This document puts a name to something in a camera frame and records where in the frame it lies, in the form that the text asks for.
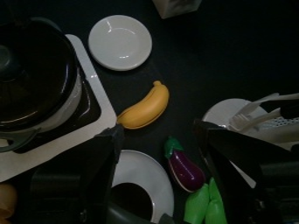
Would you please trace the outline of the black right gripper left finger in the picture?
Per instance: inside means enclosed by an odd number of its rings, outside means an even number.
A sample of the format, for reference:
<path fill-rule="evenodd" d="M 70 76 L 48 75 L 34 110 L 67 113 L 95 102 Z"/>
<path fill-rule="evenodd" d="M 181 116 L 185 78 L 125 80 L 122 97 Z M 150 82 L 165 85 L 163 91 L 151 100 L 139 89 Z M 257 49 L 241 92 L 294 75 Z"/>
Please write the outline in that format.
<path fill-rule="evenodd" d="M 125 129 L 115 126 L 15 178 L 15 224 L 106 224 Z"/>

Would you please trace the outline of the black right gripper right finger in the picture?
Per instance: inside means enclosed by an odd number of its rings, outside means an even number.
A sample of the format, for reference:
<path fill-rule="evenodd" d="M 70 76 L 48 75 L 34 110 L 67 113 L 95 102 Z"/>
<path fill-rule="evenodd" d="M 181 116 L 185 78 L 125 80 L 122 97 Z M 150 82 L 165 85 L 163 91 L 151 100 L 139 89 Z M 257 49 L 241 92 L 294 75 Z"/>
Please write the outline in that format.
<path fill-rule="evenodd" d="M 299 224 L 299 151 L 194 122 L 229 224 Z"/>

